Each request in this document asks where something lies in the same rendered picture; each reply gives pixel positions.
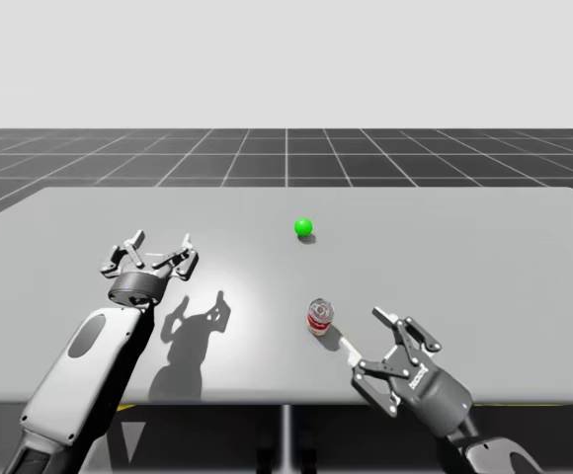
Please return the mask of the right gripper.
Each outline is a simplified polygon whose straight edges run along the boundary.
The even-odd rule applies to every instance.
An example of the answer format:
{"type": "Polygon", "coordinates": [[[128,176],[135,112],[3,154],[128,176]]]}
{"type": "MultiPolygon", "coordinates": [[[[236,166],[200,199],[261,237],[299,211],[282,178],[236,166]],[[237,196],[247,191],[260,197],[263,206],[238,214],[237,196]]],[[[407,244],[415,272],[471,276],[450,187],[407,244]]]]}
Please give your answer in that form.
{"type": "Polygon", "coordinates": [[[440,342],[414,318],[388,314],[379,307],[372,314],[391,330],[394,346],[381,361],[372,361],[345,336],[340,338],[352,369],[353,388],[391,418],[398,415],[402,401],[436,438],[455,432],[473,400],[459,381],[433,361],[442,348],[440,342]]]}

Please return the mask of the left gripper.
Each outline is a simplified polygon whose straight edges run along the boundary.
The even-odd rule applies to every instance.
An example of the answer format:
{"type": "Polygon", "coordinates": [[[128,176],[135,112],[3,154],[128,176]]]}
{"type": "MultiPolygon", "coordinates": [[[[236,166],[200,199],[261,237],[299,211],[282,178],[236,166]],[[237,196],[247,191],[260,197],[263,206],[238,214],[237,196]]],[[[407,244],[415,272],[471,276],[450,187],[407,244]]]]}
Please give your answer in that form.
{"type": "Polygon", "coordinates": [[[145,232],[139,229],[132,237],[114,245],[109,257],[100,266],[103,277],[113,282],[108,298],[121,306],[157,305],[163,299],[168,277],[188,281],[199,262],[199,253],[187,233],[180,249],[164,256],[141,258],[139,248],[145,232]]]}

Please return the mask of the red and white can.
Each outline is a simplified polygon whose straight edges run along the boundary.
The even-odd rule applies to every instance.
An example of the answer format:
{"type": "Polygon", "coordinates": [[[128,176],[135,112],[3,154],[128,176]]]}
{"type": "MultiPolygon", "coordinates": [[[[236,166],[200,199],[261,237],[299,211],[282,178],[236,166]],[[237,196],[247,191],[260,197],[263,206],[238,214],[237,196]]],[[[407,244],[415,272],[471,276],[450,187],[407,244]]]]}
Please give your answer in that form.
{"type": "Polygon", "coordinates": [[[324,298],[314,299],[307,312],[307,325],[314,336],[323,336],[333,323],[334,308],[330,301],[324,298]]]}

